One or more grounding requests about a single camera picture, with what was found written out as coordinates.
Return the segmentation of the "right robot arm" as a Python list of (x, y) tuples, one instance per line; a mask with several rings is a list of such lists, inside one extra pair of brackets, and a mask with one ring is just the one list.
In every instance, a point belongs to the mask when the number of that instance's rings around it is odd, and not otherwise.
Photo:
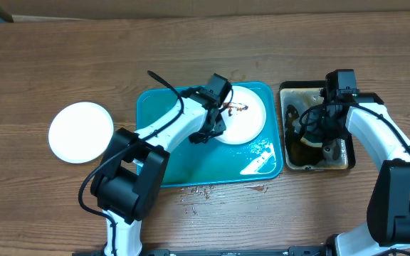
[(381, 98), (357, 89), (353, 70), (325, 77), (323, 101), (300, 116), (308, 146), (356, 137), (379, 169), (366, 221), (331, 236), (333, 255), (396, 255), (410, 249), (410, 140), (389, 116)]

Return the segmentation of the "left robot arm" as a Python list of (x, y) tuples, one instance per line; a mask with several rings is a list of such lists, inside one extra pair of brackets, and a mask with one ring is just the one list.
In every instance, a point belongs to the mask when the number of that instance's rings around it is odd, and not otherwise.
[(142, 220), (159, 195), (171, 152), (188, 139), (205, 144), (226, 130), (221, 116), (231, 83), (213, 74), (202, 87), (174, 93), (177, 103), (151, 125), (114, 132), (98, 167), (78, 191), (80, 207), (106, 219), (107, 242), (94, 255), (139, 255)]

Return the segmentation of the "white plate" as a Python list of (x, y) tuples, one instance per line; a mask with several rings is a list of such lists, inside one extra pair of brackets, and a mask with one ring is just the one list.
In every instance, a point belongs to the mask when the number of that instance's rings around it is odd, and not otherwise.
[(216, 139), (224, 144), (245, 144), (255, 139), (266, 123), (262, 99), (247, 87), (233, 86), (223, 103), (226, 130)]
[(83, 164), (107, 149), (113, 132), (113, 120), (105, 108), (94, 102), (77, 102), (53, 118), (48, 143), (62, 161)]

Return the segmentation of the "green and yellow sponge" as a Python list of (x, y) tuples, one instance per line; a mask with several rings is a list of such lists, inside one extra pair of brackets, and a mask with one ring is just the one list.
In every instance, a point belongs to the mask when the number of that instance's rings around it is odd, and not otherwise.
[(315, 137), (313, 135), (303, 135), (300, 139), (300, 142), (309, 147), (322, 148), (321, 138)]

